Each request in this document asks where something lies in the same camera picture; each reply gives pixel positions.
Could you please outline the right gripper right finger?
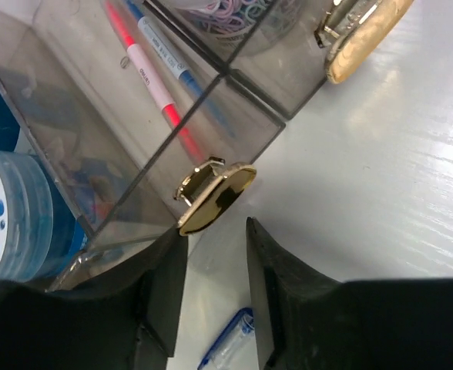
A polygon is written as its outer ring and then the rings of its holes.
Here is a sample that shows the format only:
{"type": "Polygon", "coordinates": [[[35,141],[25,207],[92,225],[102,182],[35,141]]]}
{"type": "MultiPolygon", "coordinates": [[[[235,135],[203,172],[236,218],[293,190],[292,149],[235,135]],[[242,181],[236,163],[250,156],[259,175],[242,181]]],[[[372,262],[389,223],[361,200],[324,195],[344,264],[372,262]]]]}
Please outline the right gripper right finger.
{"type": "Polygon", "coordinates": [[[246,222],[262,369],[453,369],[453,278],[339,282],[246,222]]]}

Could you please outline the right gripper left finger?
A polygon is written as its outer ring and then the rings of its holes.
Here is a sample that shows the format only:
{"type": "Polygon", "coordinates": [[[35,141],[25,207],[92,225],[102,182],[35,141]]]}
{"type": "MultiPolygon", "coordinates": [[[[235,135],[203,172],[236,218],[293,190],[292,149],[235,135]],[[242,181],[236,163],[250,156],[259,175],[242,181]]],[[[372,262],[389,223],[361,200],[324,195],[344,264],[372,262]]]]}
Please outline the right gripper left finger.
{"type": "Polygon", "coordinates": [[[170,229],[68,291],[0,281],[0,369],[164,369],[187,257],[187,239],[170,229]]]}

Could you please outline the pink white pen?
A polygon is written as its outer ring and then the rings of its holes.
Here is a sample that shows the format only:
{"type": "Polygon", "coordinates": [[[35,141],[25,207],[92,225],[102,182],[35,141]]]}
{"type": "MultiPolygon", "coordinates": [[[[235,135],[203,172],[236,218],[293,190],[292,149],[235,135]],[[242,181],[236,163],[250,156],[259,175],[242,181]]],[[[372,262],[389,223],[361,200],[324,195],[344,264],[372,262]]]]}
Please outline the pink white pen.
{"type": "Polygon", "coordinates": [[[161,62],[178,82],[194,85],[189,66],[132,1],[103,1],[102,7],[156,108],[170,129],[179,127],[183,116],[157,63],[161,62]]]}
{"type": "MultiPolygon", "coordinates": [[[[126,10],[133,17],[136,26],[145,40],[150,44],[161,62],[172,73],[176,80],[181,82],[192,96],[199,98],[203,94],[203,88],[192,74],[189,65],[172,46],[171,41],[165,36],[154,21],[145,15],[137,5],[131,1],[124,1],[126,10]]],[[[159,73],[151,62],[143,47],[133,38],[126,25],[119,27],[123,43],[128,57],[136,67],[153,100],[164,117],[176,127],[181,122],[181,116],[176,108],[175,101],[165,87],[159,73]]]]}

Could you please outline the orange cap black highlighter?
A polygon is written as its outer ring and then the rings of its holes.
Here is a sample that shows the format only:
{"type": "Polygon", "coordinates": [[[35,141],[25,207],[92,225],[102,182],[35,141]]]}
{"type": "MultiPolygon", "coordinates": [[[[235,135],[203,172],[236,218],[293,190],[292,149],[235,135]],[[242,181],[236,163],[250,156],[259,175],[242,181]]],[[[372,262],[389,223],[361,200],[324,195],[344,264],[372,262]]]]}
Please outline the orange cap black highlighter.
{"type": "Polygon", "coordinates": [[[115,203],[113,186],[106,177],[96,175],[89,177],[89,185],[95,197],[96,219],[98,221],[104,220],[115,203]]]}

